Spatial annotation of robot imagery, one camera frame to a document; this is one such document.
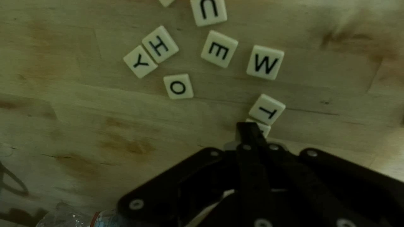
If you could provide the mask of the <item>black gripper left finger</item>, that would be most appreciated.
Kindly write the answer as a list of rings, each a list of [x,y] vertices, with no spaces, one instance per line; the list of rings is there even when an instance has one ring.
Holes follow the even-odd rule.
[[[253,122],[238,122],[237,157],[240,172],[242,210],[247,227],[276,227],[274,197],[262,160],[267,142]]]

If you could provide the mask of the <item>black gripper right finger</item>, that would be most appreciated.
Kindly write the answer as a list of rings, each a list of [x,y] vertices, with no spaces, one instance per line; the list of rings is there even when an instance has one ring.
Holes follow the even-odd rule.
[[[298,155],[268,143],[267,155],[307,202],[316,227],[404,227],[404,184],[324,149]]]

